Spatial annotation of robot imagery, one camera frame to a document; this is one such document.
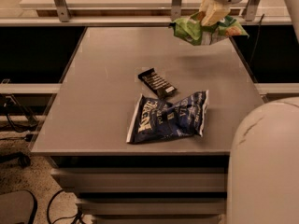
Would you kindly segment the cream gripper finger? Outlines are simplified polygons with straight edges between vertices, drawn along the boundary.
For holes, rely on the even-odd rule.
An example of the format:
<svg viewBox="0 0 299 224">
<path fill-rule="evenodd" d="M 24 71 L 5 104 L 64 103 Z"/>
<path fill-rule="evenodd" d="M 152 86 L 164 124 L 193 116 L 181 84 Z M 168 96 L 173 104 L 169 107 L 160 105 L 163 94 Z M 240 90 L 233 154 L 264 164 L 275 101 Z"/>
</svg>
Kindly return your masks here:
<svg viewBox="0 0 299 224">
<path fill-rule="evenodd" d="M 202 0 L 201 5 L 199 7 L 199 11 L 208 14 L 213 10 L 213 7 L 214 0 Z"/>
<path fill-rule="evenodd" d="M 201 5 L 200 10 L 204 13 L 201 24 L 212 26 L 230 13 L 230 6 L 214 0 L 207 0 Z"/>
</svg>

